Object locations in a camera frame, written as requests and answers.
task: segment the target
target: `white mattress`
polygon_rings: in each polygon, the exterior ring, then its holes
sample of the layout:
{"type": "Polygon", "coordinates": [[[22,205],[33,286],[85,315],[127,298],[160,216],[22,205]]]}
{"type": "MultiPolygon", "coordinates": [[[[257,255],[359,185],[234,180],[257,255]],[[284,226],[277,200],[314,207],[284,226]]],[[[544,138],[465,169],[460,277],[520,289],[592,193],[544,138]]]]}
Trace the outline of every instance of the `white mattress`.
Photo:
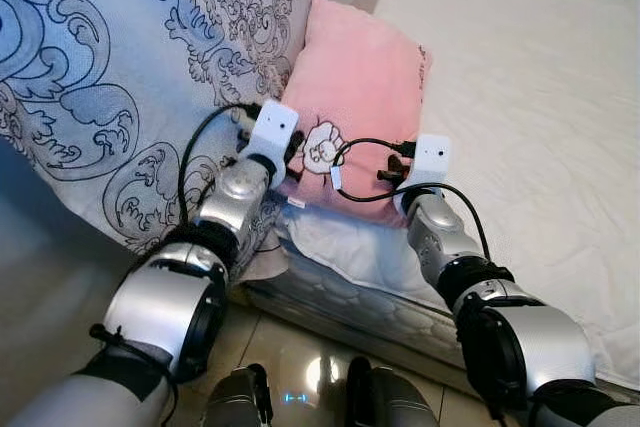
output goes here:
{"type": "MultiPolygon", "coordinates": [[[[433,52],[422,131],[451,138],[448,182],[476,205],[494,261],[580,322],[600,378],[634,389],[637,7],[638,0],[380,0],[375,12],[433,52]]],[[[284,227],[304,255],[353,283],[444,305],[420,277],[402,231],[295,208],[284,227]]]]}

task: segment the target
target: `blue paisley pattern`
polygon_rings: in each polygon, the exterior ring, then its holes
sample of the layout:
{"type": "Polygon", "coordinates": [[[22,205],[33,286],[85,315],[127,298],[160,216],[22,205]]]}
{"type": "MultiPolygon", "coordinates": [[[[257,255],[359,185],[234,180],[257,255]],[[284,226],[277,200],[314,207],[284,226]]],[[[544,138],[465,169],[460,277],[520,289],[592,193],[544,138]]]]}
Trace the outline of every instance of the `blue paisley pattern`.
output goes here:
{"type": "MultiPolygon", "coordinates": [[[[184,62],[192,81],[210,88],[213,105],[259,101],[280,97],[288,81],[293,1],[156,0],[167,7],[157,21],[168,42],[185,45],[185,57],[176,64],[184,62]]],[[[136,89],[143,85],[125,85],[121,77],[113,81],[110,21],[99,5],[0,0],[0,137],[58,189],[68,181],[92,181],[90,188],[100,181],[102,205],[96,204],[100,211],[91,212],[90,221],[142,253],[178,222],[179,153],[187,139],[176,142],[154,131],[142,136],[136,89]]],[[[162,94],[156,96],[161,103],[162,94]]],[[[189,162],[190,209],[236,154],[237,145],[224,142],[230,145],[218,149],[218,158],[199,155],[189,162]]],[[[277,202],[265,203],[242,262],[278,213],[277,202]]]]}

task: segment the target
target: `tiled floor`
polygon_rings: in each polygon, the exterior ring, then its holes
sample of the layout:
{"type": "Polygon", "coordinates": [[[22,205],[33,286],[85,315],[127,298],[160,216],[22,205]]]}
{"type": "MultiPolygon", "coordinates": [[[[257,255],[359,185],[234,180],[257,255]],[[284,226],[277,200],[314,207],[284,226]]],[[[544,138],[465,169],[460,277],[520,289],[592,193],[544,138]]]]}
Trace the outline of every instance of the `tiled floor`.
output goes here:
{"type": "MultiPolygon", "coordinates": [[[[234,305],[216,341],[209,372],[181,388],[180,405],[170,425],[197,425],[213,386],[235,367],[257,362],[269,375],[274,427],[342,426],[344,380],[356,355],[350,347],[234,305]],[[321,363],[327,374],[331,371],[331,382],[324,389],[318,389],[321,363]],[[306,402],[285,402],[287,394],[298,398],[304,394],[306,402]]],[[[374,366],[385,365],[378,359],[370,361],[374,366]]],[[[476,399],[416,374],[394,370],[418,388],[441,427],[497,425],[476,399]]],[[[516,425],[509,419],[509,426],[516,425]]]]}

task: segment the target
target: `fabric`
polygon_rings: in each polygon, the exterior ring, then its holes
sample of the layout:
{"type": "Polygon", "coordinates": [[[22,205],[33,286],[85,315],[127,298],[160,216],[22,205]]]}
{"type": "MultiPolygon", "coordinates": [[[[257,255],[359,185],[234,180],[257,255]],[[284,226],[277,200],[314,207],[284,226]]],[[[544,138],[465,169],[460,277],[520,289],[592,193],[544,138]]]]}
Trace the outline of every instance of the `fabric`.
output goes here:
{"type": "MultiPolygon", "coordinates": [[[[309,1],[0,0],[0,137],[69,209],[144,252],[177,223],[180,155],[201,120],[282,95],[309,1]]],[[[242,146],[240,120],[197,144],[191,211],[242,146]]],[[[265,206],[245,260],[278,211],[265,206]]]]}
{"type": "MultiPolygon", "coordinates": [[[[640,390],[637,6],[380,0],[375,15],[437,59],[421,128],[451,138],[446,181],[475,205],[494,261],[584,328],[598,377],[640,390]]],[[[305,255],[359,285],[441,303],[385,230],[290,210],[305,255]]]]}
{"type": "MultiPolygon", "coordinates": [[[[415,140],[425,76],[424,49],[369,14],[329,0],[312,0],[305,48],[283,103],[300,113],[305,140],[289,167],[301,175],[280,189],[297,200],[389,225],[400,225],[392,202],[354,203],[332,187],[330,168],[346,141],[375,137],[415,140]]],[[[357,145],[345,155],[344,189],[368,197],[388,192],[376,179],[392,151],[357,145]]]]}

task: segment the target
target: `pink pillow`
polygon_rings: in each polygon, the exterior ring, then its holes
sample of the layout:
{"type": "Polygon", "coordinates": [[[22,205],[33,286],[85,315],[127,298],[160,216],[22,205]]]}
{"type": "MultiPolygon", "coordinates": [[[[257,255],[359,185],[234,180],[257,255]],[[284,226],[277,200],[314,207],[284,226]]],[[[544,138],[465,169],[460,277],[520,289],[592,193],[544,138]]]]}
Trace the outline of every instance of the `pink pillow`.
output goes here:
{"type": "MultiPolygon", "coordinates": [[[[345,141],[377,137],[415,140],[430,56],[402,32],[354,7],[312,0],[305,47],[298,56],[282,102],[300,114],[305,142],[289,167],[285,195],[367,220],[400,226],[391,200],[356,203],[333,190],[330,167],[345,141]]],[[[368,197],[391,190],[376,179],[393,152],[355,145],[342,166],[345,191],[368,197]]]]}

